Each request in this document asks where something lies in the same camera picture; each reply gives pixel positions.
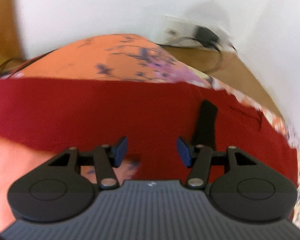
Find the red knitted garment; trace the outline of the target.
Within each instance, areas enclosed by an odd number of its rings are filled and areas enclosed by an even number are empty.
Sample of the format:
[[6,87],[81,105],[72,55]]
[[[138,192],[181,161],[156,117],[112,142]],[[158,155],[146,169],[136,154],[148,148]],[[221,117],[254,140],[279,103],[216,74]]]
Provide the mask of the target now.
[[224,90],[189,83],[0,79],[0,231],[14,220],[7,190],[19,177],[64,149],[87,151],[128,139],[135,179],[185,180],[177,154],[184,137],[218,151],[235,145],[291,181],[296,150],[261,111]]

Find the orange floral bedsheet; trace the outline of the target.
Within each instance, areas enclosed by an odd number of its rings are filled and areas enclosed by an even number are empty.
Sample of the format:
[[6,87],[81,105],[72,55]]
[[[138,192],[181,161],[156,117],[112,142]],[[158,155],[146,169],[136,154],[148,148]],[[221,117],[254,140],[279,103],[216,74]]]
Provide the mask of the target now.
[[[27,62],[15,73],[0,79],[26,78],[138,83],[183,82],[206,89],[224,90],[243,106],[261,111],[272,128],[283,136],[282,120],[264,107],[253,103],[229,86],[178,61],[166,50],[138,35],[105,35],[77,41],[34,62]],[[298,152],[296,153],[298,181],[294,184],[300,188],[300,161]],[[121,181],[135,179],[137,169],[136,161],[125,158],[116,175]]]

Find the black power adapter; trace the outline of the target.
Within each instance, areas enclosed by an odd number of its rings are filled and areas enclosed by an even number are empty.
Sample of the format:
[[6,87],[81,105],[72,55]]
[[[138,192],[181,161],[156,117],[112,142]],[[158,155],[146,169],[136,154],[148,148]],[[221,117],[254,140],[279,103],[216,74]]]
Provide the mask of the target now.
[[197,27],[194,39],[205,48],[217,48],[219,37],[207,27]]

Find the wooden bed frame ledge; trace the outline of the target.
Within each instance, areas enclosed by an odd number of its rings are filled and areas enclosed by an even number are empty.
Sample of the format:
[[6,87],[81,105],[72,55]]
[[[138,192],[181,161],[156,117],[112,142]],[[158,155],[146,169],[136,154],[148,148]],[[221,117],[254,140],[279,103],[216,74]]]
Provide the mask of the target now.
[[164,46],[179,61],[205,72],[251,97],[278,116],[282,116],[272,98],[235,53],[222,52],[223,61],[214,72],[219,53],[211,49]]

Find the white wall socket panel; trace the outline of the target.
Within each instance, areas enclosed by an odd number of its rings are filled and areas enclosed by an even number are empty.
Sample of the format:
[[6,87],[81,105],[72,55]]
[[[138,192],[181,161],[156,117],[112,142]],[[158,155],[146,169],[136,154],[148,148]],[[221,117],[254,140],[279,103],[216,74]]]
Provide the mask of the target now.
[[210,23],[197,23],[171,16],[161,16],[157,27],[153,31],[153,42],[163,46],[175,46],[181,48],[194,48],[199,43],[191,40],[195,37],[198,27],[206,27],[219,37],[218,46],[226,51],[231,51],[232,36],[223,27]]

